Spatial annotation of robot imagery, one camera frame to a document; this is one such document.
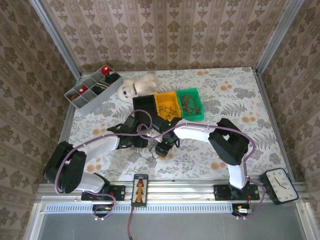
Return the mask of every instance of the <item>green tray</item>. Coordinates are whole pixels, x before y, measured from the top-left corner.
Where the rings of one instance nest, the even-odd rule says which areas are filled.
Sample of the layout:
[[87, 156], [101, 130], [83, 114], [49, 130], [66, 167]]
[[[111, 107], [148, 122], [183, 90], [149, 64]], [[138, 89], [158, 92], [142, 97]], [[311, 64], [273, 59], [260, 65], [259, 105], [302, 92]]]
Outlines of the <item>green tray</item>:
[[176, 91], [183, 119], [197, 122], [205, 118], [205, 110], [196, 88]]

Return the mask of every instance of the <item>wall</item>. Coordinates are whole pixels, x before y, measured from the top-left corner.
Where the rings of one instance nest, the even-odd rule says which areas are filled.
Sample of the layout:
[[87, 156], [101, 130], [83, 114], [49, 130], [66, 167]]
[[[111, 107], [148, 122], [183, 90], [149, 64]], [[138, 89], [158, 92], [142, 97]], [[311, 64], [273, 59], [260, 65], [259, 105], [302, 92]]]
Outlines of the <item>wall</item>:
[[320, 1], [305, 0], [262, 79], [298, 181], [320, 226]]
[[0, 1], [0, 239], [21, 239], [74, 77], [35, 10]]
[[43, 0], [80, 72], [256, 67], [289, 0]]

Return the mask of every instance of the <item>white teddy bear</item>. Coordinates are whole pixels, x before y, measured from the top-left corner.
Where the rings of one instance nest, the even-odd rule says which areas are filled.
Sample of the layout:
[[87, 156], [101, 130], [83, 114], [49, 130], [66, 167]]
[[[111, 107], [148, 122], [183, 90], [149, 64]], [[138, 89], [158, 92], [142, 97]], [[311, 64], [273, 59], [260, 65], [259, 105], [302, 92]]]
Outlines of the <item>white teddy bear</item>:
[[126, 102], [132, 102], [132, 98], [159, 93], [157, 79], [151, 73], [147, 73], [138, 80], [128, 78], [123, 81], [118, 89], [119, 98]]

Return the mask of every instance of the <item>white clock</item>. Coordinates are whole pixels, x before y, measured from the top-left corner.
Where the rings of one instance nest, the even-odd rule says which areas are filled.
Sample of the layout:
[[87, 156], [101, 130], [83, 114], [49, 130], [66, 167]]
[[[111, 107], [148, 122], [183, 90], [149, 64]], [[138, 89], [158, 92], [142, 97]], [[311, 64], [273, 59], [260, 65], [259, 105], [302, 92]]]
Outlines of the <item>white clock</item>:
[[261, 180], [266, 192], [276, 205], [289, 203], [299, 198], [283, 168], [266, 171], [261, 175]]

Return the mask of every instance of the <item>white cable tray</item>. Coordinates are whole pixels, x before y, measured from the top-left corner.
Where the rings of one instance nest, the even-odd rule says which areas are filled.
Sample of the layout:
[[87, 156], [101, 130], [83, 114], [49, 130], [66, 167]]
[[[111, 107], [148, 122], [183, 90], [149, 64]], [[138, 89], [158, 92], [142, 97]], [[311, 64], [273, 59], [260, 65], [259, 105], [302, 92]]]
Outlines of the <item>white cable tray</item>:
[[[46, 214], [83, 214], [92, 213], [92, 203], [49, 203], [45, 208]], [[128, 214], [131, 212], [130, 203], [117, 204], [114, 213]], [[135, 213], [142, 214], [177, 214], [177, 213], [232, 213], [231, 203], [201, 203], [201, 204], [153, 204], [146, 207], [135, 207]]]

